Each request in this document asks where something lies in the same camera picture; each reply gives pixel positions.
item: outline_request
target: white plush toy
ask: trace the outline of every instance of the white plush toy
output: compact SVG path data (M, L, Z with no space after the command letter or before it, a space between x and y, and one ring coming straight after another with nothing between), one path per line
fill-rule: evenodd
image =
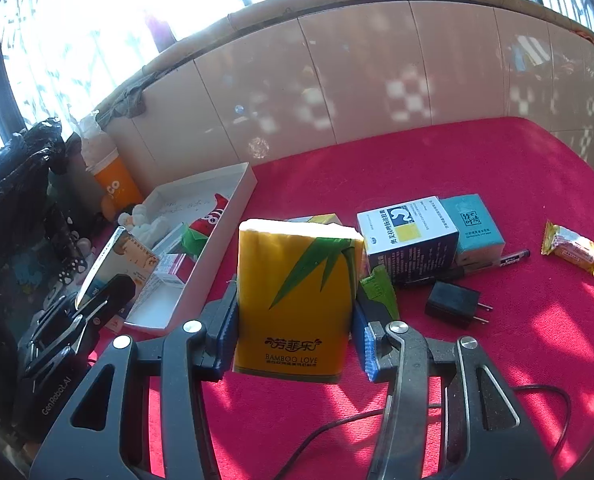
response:
M121 213L118 222L149 249L170 232L170 224L163 216L156 218L152 223L148 222L148 211L143 204L136 205L132 215Z

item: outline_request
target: orange paper cup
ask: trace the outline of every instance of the orange paper cup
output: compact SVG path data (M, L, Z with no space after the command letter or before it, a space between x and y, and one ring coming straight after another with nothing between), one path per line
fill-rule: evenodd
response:
M143 202L143 196L123 165L117 149L112 150L106 158L88 168L88 171L110 195L117 210L123 209L128 204Z

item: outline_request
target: open white box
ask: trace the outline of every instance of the open white box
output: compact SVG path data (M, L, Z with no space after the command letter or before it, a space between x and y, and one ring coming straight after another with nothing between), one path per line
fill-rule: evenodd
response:
M257 184L245 162L207 171L156 187L144 200L148 217L165 216L171 226L186 224L215 208L215 193L229 199L184 288L154 280L142 291L126 326L152 335L165 335L202 311L226 248L239 225L250 195Z

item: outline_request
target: pink tablecloth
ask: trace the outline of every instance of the pink tablecloth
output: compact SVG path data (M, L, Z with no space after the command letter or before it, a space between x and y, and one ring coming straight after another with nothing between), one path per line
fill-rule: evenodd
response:
M511 385L548 383L568 391L572 420L559 473L594 436L594 278L555 256L540 256L547 219L594 240L594 171L567 146L526 120L445 124L373 137L295 155L254 168L258 179L246 218L286 219L337 213L356 225L360 211L430 195L479 193L506 240L506 253L529 248L525 262L482 272L462 284L494 307L486 326L468 333ZM237 262L233 238L210 300L224 293ZM401 318L423 335L456 340L465 333L423 314L429 290L398 292ZM382 407L385 385L370 383L347 350L340 384L268 380L228 372L204 395L224 479L272 478L301 441L337 418ZM523 396L548 449L564 421L552 394ZM151 390L151 462L163 476L158 379ZM288 478L365 478L380 418L328 431L303 453ZM424 474L437 466L439 430L429 431Z

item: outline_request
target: pen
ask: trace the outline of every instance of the pen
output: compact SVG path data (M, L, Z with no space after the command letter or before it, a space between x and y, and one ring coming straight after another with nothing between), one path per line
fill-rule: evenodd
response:
M524 249L523 251L517 251L517 253L507 254L506 256L502 256L498 260L493 260L492 262L488 262L486 264L473 264L470 266L453 267L452 269L440 272L435 276L428 276L426 278L421 278L421 280L415 280L414 282L404 283L402 284L402 286L407 288L413 286L431 285L432 283L435 283L437 281L452 282L455 280L459 280L460 278L463 278L468 274L473 274L481 270L494 269L495 267L506 267L507 265L516 264L523 258L527 258L530 255L531 251L529 249Z

